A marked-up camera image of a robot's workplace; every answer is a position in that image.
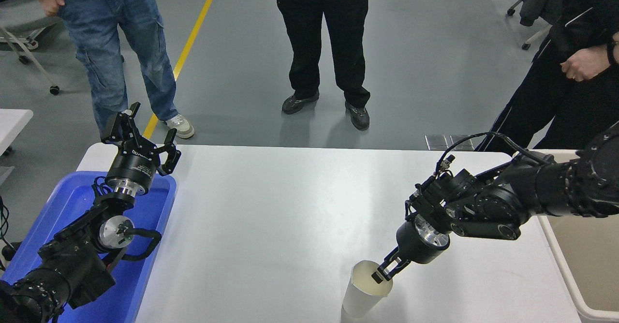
person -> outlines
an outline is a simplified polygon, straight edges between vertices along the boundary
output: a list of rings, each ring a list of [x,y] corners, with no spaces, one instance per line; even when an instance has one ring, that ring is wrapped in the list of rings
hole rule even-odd
[[[619,0],[564,0],[527,76],[493,124],[527,147],[548,123],[537,149],[584,149],[619,120]],[[487,136],[477,151],[514,150]]]
[[[294,94],[281,111],[294,114],[306,104],[318,100],[323,15],[329,29],[336,84],[342,89],[350,120],[359,130],[369,127],[365,108],[369,92],[363,85],[363,29],[368,0],[277,0],[292,45],[290,85]]]
[[[165,48],[155,0],[38,0],[47,16],[59,16],[86,67],[100,134],[109,118],[128,108],[118,26],[140,61],[150,107],[159,120],[190,138],[195,130],[174,105],[177,84]]]

black shoe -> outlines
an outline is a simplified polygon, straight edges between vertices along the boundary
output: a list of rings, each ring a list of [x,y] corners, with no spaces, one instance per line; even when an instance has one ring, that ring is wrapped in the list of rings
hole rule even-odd
[[[350,103],[346,102],[346,109],[350,111],[350,121],[356,129],[364,131],[369,127],[369,114],[367,109],[355,108]]]
[[[302,100],[297,100],[297,98],[293,94],[285,101],[283,101],[283,104],[281,105],[281,111],[285,112],[288,115],[294,114],[300,111],[307,103],[316,102],[317,100],[318,91],[316,91],[316,94],[314,94],[314,96],[311,96],[310,98],[303,98]]]

black jacket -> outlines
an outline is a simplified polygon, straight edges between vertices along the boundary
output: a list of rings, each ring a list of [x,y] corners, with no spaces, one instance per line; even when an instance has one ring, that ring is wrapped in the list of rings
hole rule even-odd
[[[550,30],[560,54],[605,44],[619,32],[619,0],[564,0],[561,16]]]

wristwatch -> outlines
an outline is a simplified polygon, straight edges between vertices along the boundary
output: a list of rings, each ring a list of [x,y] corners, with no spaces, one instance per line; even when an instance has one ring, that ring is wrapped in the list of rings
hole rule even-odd
[[[606,54],[608,54],[608,63],[610,63],[611,66],[619,65],[617,60],[615,60],[615,46],[617,45],[619,45],[619,41],[614,41],[612,37],[606,43]]]

chair leg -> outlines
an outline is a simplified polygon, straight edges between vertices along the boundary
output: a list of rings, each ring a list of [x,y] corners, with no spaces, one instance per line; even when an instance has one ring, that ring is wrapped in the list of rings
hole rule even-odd
[[[507,15],[508,16],[514,16],[514,14],[516,13],[516,7],[518,5],[520,5],[520,3],[522,3],[522,0],[518,0],[517,2],[515,2],[508,10],[507,10]]]
[[[527,41],[524,42],[524,44],[522,44],[522,50],[528,50],[534,41],[536,41],[537,39],[540,39],[540,37],[545,37],[550,31],[551,27],[552,27],[552,24],[548,24],[548,26],[546,26],[539,32],[533,34],[530,38],[527,39]]]
[[[51,87],[49,88],[49,92],[51,94],[53,94],[53,95],[58,94],[60,92],[60,89],[58,88],[58,85],[56,85],[56,83],[51,78],[51,76],[48,74],[48,72],[38,62],[37,58],[32,54],[32,52],[30,52],[30,50],[28,50],[28,48],[24,45],[24,43],[22,43],[19,39],[17,39],[17,37],[15,37],[13,35],[13,33],[9,32],[8,30],[6,30],[4,28],[0,28],[0,30],[2,30],[2,32],[4,33],[5,37],[12,38],[14,41],[17,42],[17,44],[22,48],[22,50],[24,50],[24,54],[26,54],[26,56],[28,56],[29,59],[31,61],[33,61],[33,63],[35,63],[35,65],[37,66],[38,70],[40,70],[44,74],[44,76],[47,78],[47,80],[49,80],[49,83],[51,83]],[[15,51],[19,55],[19,53],[17,52],[17,49],[11,44],[10,39],[7,39],[7,41],[9,42],[9,45],[11,45],[11,47],[13,48],[13,51]]]

